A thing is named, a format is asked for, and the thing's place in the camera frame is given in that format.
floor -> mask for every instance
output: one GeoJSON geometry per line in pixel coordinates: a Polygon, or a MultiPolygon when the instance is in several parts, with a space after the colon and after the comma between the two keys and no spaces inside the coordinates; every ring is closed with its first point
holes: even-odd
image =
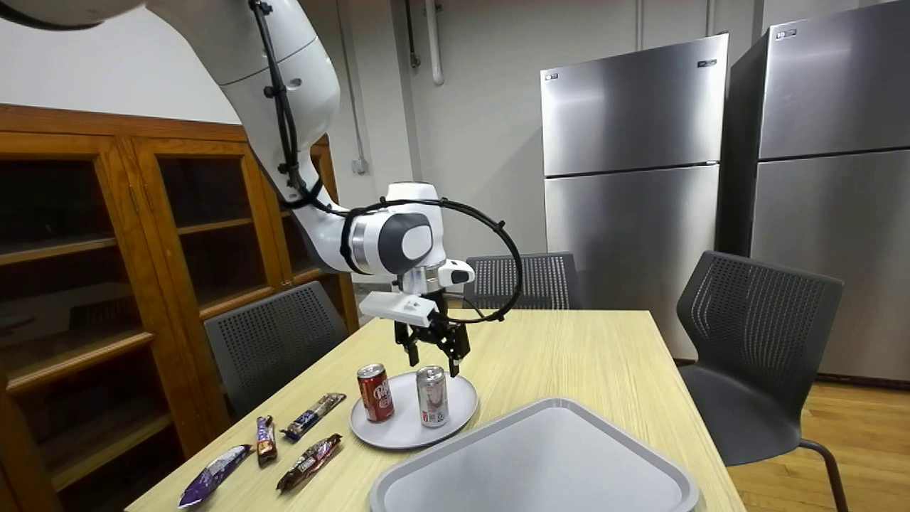
{"type": "MultiPolygon", "coordinates": [[[[910,508],[910,390],[817,383],[803,427],[840,457],[853,512],[910,508]]],[[[752,512],[833,508],[817,452],[730,465],[730,474],[752,512]]]]}

refrigerator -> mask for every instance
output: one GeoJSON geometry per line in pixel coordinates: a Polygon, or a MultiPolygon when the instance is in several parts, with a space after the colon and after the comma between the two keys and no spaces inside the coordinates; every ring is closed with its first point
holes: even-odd
{"type": "Polygon", "coordinates": [[[728,246],[844,282],[826,376],[910,381],[910,2],[779,23],[735,66],[728,246]]]}
{"type": "Polygon", "coordinates": [[[716,242],[726,77],[726,34],[540,71],[546,243],[575,256],[575,304],[652,310],[676,357],[716,242]]]}

gray chair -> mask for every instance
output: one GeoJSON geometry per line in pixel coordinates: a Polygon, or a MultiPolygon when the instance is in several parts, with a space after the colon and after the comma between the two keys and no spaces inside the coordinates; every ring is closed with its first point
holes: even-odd
{"type": "Polygon", "coordinates": [[[847,508],[833,452],[799,428],[840,297],[837,277],[708,250],[676,312],[701,350],[679,371],[723,461],[814,448],[826,457],[837,508],[847,508]]]}
{"type": "MultiPolygon", "coordinates": [[[[514,290],[511,256],[473,256],[474,282],[465,287],[470,307],[499,307],[514,290]]],[[[571,253],[524,253],[524,292],[514,307],[568,310],[575,292],[571,253]]]]}
{"type": "Polygon", "coordinates": [[[227,407],[243,414],[344,337],[318,282],[275,292],[204,322],[227,407]]]}

white robotic arm link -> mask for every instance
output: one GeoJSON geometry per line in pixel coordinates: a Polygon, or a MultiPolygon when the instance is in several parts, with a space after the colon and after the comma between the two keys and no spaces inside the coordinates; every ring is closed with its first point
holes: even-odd
{"type": "MultiPolygon", "coordinates": [[[[0,17],[37,29],[85,29],[133,6],[142,0],[0,0],[0,17]]],[[[442,344],[457,371],[470,346],[465,324],[455,336],[457,324],[446,322],[445,287],[473,282],[473,266],[446,259],[445,201],[433,184],[389,184],[383,201],[369,208],[341,208],[321,188],[307,152],[339,111],[339,77],[298,0],[147,0],[146,6],[190,41],[220,81],[258,164],[294,208],[318,259],[335,270],[398,282],[401,290],[374,292],[362,310],[398,322],[396,332],[412,363],[412,340],[425,337],[442,344]]]]}

table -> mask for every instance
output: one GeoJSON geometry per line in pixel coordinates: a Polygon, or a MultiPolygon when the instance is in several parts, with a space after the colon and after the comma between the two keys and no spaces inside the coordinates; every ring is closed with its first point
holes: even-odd
{"type": "MultiPolygon", "coordinates": [[[[507,322],[470,326],[470,337],[473,351],[465,360],[465,376],[482,396],[482,413],[466,428],[477,428],[540,397],[561,396],[683,465],[702,492],[702,508],[746,508],[649,312],[511,310],[507,322]]],[[[298,442],[278,442],[278,461],[273,465],[258,469],[254,457],[244,461],[204,508],[368,508],[369,488],[382,471],[416,455],[369,448],[348,427],[351,408],[359,400],[356,368],[369,360],[383,360],[389,376],[410,368],[405,350],[392,340],[389,322],[369,322],[354,332],[128,508],[177,508],[182,488],[204,462],[227,447],[254,441],[257,414],[270,413],[275,424],[284,427],[325,391],[348,391],[348,400],[298,442]],[[304,488],[278,494],[275,481],[284,469],[295,462],[310,442],[334,431],[341,431],[344,452],[304,488]]],[[[445,363],[446,357],[436,346],[422,344],[422,360],[445,363]]]]}

